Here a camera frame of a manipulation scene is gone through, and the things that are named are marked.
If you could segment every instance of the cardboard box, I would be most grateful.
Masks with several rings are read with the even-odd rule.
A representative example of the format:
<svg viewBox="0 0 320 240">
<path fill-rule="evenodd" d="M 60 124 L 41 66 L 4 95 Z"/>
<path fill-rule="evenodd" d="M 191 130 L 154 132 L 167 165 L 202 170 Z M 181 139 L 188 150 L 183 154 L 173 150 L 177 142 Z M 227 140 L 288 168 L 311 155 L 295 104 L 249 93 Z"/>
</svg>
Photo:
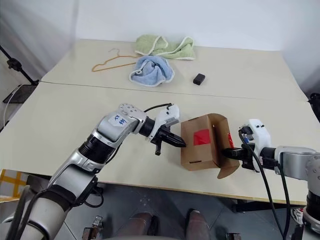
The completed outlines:
<svg viewBox="0 0 320 240">
<path fill-rule="evenodd" d="M 210 113 L 181 123 L 181 137 L 186 147 L 181 148 L 181 165 L 189 171 L 220 168 L 218 179 L 232 174 L 239 161 L 222 155 L 230 148 L 231 136 L 226 117 Z"/>
</svg>

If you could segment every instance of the wire hanger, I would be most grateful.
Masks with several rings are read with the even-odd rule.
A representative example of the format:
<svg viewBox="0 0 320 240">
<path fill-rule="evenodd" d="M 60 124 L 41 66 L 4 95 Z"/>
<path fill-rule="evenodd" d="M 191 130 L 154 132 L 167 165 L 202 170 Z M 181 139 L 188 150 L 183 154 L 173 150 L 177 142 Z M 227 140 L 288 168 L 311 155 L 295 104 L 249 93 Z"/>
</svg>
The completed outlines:
<svg viewBox="0 0 320 240">
<path fill-rule="evenodd" d="M 110 67 L 106 67 L 106 68 L 102 68 L 102 69 L 96 69 L 96 67 L 99 67 L 99 66 L 104 66 L 106 65 L 108 62 L 114 60 L 114 59 L 117 59 L 117 58 L 138 58 L 138 56 L 131 56 L 131 55 L 125 55 L 125 56 L 122 56 L 122 55 L 119 55 L 119 52 L 120 52 L 120 49 L 119 48 L 112 48 L 109 53 L 112 51 L 112 50 L 117 50 L 117 53 L 116 53 L 116 56 L 113 57 L 113 58 L 110 58 L 108 60 L 106 60 L 104 63 L 102 64 L 97 64 L 97 65 L 94 65 L 93 68 L 91 69 L 92 72 L 99 72 L 99 71 L 103 71 L 103 70 L 108 70 L 108 69 L 115 69 L 115 68 L 120 68 L 120 67 L 124 67 L 124 66 L 128 66 L 128 65 L 133 65 L 135 64 L 136 62 L 132 62 L 132 63 L 127 63 L 127 64 L 122 64 L 122 65 L 118 65 L 118 66 L 110 66 Z"/>
</svg>

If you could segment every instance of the blue towel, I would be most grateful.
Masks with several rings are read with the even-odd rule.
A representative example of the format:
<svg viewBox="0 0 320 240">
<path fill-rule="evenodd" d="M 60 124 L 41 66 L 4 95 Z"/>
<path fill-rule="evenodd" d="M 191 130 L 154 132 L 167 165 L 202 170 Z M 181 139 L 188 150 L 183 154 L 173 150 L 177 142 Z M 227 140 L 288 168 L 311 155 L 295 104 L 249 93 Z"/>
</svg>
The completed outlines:
<svg viewBox="0 0 320 240">
<path fill-rule="evenodd" d="M 175 76 L 168 61 L 161 56 L 143 56 L 138 59 L 129 80 L 139 85 L 155 87 L 170 83 Z"/>
</svg>

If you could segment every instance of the yellow checkered cloth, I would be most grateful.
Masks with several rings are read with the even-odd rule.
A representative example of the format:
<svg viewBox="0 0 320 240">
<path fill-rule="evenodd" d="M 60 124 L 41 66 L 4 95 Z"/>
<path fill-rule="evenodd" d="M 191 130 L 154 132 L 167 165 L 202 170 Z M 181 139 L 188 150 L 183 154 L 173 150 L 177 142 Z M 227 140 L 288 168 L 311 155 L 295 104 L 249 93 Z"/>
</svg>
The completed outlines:
<svg viewBox="0 0 320 240">
<path fill-rule="evenodd" d="M 0 203 L 18 200 L 27 184 L 28 175 L 7 169 L 0 171 Z"/>
</svg>

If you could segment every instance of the black wire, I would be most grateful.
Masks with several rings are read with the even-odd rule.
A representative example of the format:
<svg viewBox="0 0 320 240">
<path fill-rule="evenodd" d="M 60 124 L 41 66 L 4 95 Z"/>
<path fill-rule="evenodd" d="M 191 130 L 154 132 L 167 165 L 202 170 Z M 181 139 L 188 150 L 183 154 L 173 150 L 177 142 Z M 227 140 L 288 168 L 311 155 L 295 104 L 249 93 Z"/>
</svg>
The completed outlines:
<svg viewBox="0 0 320 240">
<path fill-rule="evenodd" d="M 263 178 L 263 182 L 264 182 L 264 185 L 265 185 L 265 189 L 266 189 L 266 192 L 268 194 L 268 198 L 269 198 L 269 202 L 270 202 L 270 206 L 271 206 L 271 210 L 272 210 L 272 213 L 273 213 L 273 216 L 274 216 L 274 219 L 275 219 L 275 222 L 279 228 L 279 231 L 281 233 L 281 236 L 283 237 L 284 234 L 282 232 L 282 229 L 281 229 L 281 225 L 279 223 L 279 219 L 278 219 L 278 216 L 276 214 L 276 209 L 275 209 L 275 206 L 274 206 L 274 202 L 272 200 L 272 197 L 271 197 L 271 192 L 270 192 L 270 188 L 269 188 L 269 184 L 268 184 L 268 181 L 267 181 L 267 178 L 266 178 L 266 174 L 264 172 L 264 169 L 262 168 L 261 166 L 261 163 L 259 161 L 259 158 L 258 156 L 255 154 L 255 152 L 253 151 L 253 149 L 249 146 L 248 143 L 246 143 L 244 137 L 242 136 L 242 131 L 241 129 L 239 130 L 239 137 L 241 139 L 241 142 L 246 146 L 246 148 L 252 153 L 256 163 L 258 164 L 258 167 L 259 167 L 259 170 L 261 172 L 261 175 L 262 175 L 262 178 Z"/>
<path fill-rule="evenodd" d="M 285 202 L 286 202 L 286 219 L 285 219 L 285 227 L 283 232 L 283 240 L 286 240 L 288 230 L 289 230 L 289 225 L 290 225 L 290 208 L 291 207 L 290 207 L 290 199 L 289 199 L 289 193 L 288 193 L 284 170 L 282 169 L 282 166 L 279 163 L 277 163 L 277 167 L 279 168 L 279 171 L 280 171 L 284 195 L 285 195 Z"/>
<path fill-rule="evenodd" d="M 44 193 L 46 192 L 46 190 L 43 190 L 43 191 L 40 191 L 38 192 L 36 195 L 33 196 L 33 198 L 30 200 L 29 202 L 29 205 L 28 207 L 26 208 L 26 211 L 24 213 L 24 216 L 21 220 L 21 223 L 20 223 L 20 226 L 19 226 L 19 229 L 16 233 L 16 236 L 15 236 L 15 240 L 19 240 L 22 236 L 22 234 L 24 233 L 24 230 L 26 228 L 26 225 L 28 224 L 28 221 L 29 221 L 29 217 L 30 217 L 30 213 L 31 213 L 31 210 L 35 204 L 35 202 L 37 201 L 37 199 L 39 197 L 41 197 L 41 195 L 43 195 Z"/>
<path fill-rule="evenodd" d="M 22 190 L 18 205 L 16 207 L 16 210 L 15 210 L 15 213 L 14 213 L 13 219 L 11 221 L 11 225 L 10 225 L 10 228 L 9 228 L 9 231 L 6 235 L 5 240 L 13 240 L 16 237 L 17 230 L 18 230 L 22 215 L 24 213 L 26 199 L 27 199 L 29 189 L 30 189 L 30 186 L 26 185 Z"/>
<path fill-rule="evenodd" d="M 98 205 L 92 205 L 92 204 L 88 203 L 87 201 L 84 201 L 84 204 L 90 208 L 99 208 L 102 206 L 102 204 L 104 204 L 105 199 L 104 199 L 104 196 L 101 194 L 101 192 L 99 192 L 95 189 L 93 189 L 93 190 L 100 196 L 101 202 Z"/>
<path fill-rule="evenodd" d="M 110 163 L 111 160 L 114 159 L 114 157 L 116 156 L 116 154 L 117 154 L 118 151 L 119 151 L 119 148 L 120 148 L 121 144 L 116 148 L 116 150 L 114 151 L 114 154 L 113 154 L 107 161 L 105 161 L 105 164 Z"/>
<path fill-rule="evenodd" d="M 144 112 L 146 113 L 146 112 L 148 112 L 148 111 L 150 111 L 152 109 L 161 108 L 161 107 L 164 107 L 164 106 L 171 107 L 172 103 L 165 103 L 165 104 L 155 105 L 155 106 L 149 107 L 148 109 L 144 110 Z"/>
</svg>

